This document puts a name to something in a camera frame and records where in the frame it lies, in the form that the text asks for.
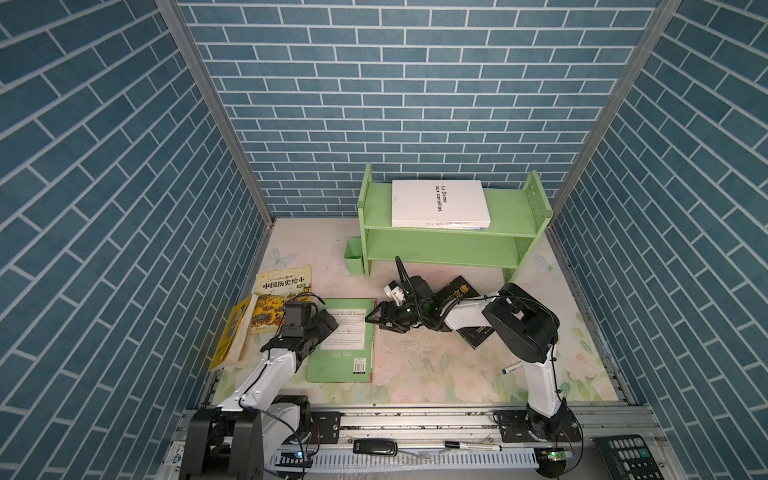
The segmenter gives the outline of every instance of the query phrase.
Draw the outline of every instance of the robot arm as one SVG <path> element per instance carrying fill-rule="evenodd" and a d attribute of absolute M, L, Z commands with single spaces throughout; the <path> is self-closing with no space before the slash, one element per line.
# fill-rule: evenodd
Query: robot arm
<path fill-rule="evenodd" d="M 182 480 L 206 472 L 224 473 L 223 468 L 228 475 L 258 480 L 264 459 L 302 424 L 308 427 L 306 397 L 277 393 L 339 324 L 325 310 L 313 315 L 314 303 L 289 301 L 283 309 L 283 325 L 261 348 L 261 360 L 252 373 L 218 407 L 199 409 L 191 419 Z M 226 445 L 227 437 L 232 438 L 231 445 Z"/>
<path fill-rule="evenodd" d="M 399 258 L 396 262 L 400 282 L 385 288 L 394 301 L 380 303 L 366 322 L 398 333 L 421 325 L 441 332 L 492 327 L 523 361 L 531 432 L 541 440 L 556 439 L 568 417 L 554 380 L 554 345 L 560 326 L 556 315 L 513 283 L 481 299 L 453 298 L 436 306 L 441 295 L 435 295 L 421 277 L 409 277 Z"/>
<path fill-rule="evenodd" d="M 552 359 L 560 321 L 552 311 L 519 286 L 507 283 L 483 300 L 449 303 L 441 316 L 453 330 L 493 327 L 507 348 L 523 362 L 531 431 L 540 439 L 557 435 L 567 413 L 554 383 Z"/>

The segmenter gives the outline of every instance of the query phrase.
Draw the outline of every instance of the marker pen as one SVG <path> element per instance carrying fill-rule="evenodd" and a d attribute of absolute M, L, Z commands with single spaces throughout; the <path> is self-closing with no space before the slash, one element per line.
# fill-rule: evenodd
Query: marker pen
<path fill-rule="evenodd" d="M 501 445 L 493 445 L 491 443 L 446 442 L 445 447 L 447 449 L 486 450 L 489 452 L 500 452 L 502 450 Z"/>
<path fill-rule="evenodd" d="M 512 373 L 523 366 L 523 362 L 512 363 L 510 366 L 502 369 L 502 373 Z"/>

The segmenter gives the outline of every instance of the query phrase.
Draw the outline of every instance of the metal frame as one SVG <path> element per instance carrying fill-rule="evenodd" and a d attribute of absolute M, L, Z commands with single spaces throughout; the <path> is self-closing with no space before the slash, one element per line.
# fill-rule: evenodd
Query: metal frame
<path fill-rule="evenodd" d="M 522 403 L 476 404 L 456 406 L 344 406 L 313 405 L 313 410 L 340 412 L 339 443 L 323 444 L 323 449 L 350 450 L 355 439 L 366 437 L 394 439 L 401 449 L 441 449 L 445 440 L 490 441 L 504 447 L 546 447 L 547 442 L 501 442 L 492 412 L 520 409 Z M 584 429 L 584 447 L 592 438 L 611 435 L 641 435 L 656 461 L 662 466 L 666 480 L 684 480 L 664 432 L 649 406 L 626 406 L 616 402 L 574 402 L 571 405 Z M 195 410 L 185 410 L 173 442 L 184 442 Z M 163 466 L 158 480 L 173 479 L 177 473 Z"/>
<path fill-rule="evenodd" d="M 677 11 L 677 7 L 680 6 L 680 2 L 681 0 L 660 0 L 654 13 L 648 19 L 648 24 L 645 30 L 643 30 L 640 41 L 637 42 L 637 46 L 632 50 L 627 59 L 624 70 L 621 71 L 621 75 L 616 80 L 613 91 L 600 110 L 598 117 L 592 125 L 592 129 L 589 130 L 574 163 L 571 165 L 571 169 L 565 175 L 563 184 L 554 196 L 552 219 L 556 218 L 560 213 L 568 196 L 571 195 L 571 192 L 576 187 L 579 177 L 581 177 L 581 174 L 584 173 L 587 165 L 592 160 L 592 155 L 594 155 L 598 145 L 603 140 L 606 132 L 608 132 L 608 128 L 614 121 L 616 113 L 618 113 L 619 108 L 624 103 L 624 99 L 629 94 L 635 80 L 640 76 L 645 62 L 648 61 L 650 54 L 656 48 L 656 44 L 661 39 L 661 34 L 664 33 L 670 20 L 672 20 L 672 16 Z"/>
<path fill-rule="evenodd" d="M 216 126 L 219 128 L 221 137 L 224 139 L 224 143 L 227 144 L 232 158 L 234 159 L 237 170 L 240 171 L 240 175 L 243 177 L 248 191 L 250 192 L 253 201 L 256 202 L 256 206 L 261 212 L 262 217 L 266 221 L 267 226 L 272 226 L 275 221 L 274 215 L 270 210 L 270 205 L 266 202 L 264 195 L 261 193 L 259 182 L 256 179 L 256 175 L 253 173 L 253 168 L 250 166 L 248 157 L 243 150 L 243 145 L 235 134 L 234 127 L 230 121 L 227 111 L 224 109 L 219 94 L 214 87 L 214 82 L 211 80 L 210 74 L 205 66 L 203 58 L 200 56 L 200 52 L 197 50 L 195 41 L 192 38 L 192 32 L 187 26 L 186 20 L 184 20 L 184 14 L 181 12 L 177 0 L 156 0 L 157 8 L 160 9 L 160 14 L 163 16 L 166 25 L 168 25 L 168 31 L 170 36 L 176 41 L 176 46 L 181 52 L 181 56 L 187 63 L 192 78 L 200 94 L 203 96 L 203 100 L 210 110 L 211 116 L 216 122 Z"/>

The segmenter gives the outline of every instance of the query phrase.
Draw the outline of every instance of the brick wall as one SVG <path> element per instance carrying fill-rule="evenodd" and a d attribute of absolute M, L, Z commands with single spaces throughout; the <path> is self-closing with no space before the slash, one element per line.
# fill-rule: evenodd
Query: brick wall
<path fill-rule="evenodd" d="M 554 222 L 691 478 L 766 478 L 768 2 L 684 0 Z"/>
<path fill-rule="evenodd" d="M 554 194 L 657 0 L 257 3 L 181 2 L 275 213 L 338 217 L 365 162 Z"/>
<path fill-rule="evenodd" d="M 263 222 L 152 0 L 0 2 L 0 478 L 144 478 Z"/>

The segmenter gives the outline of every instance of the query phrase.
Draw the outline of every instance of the whiteboard marker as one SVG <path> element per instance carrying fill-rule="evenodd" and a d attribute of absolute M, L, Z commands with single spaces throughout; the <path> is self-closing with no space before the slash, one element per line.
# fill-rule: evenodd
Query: whiteboard marker
<path fill-rule="evenodd" d="M 490 452 L 500 452 L 502 450 L 501 445 L 492 445 L 490 443 L 446 442 L 445 447 L 447 449 L 487 450 Z"/>

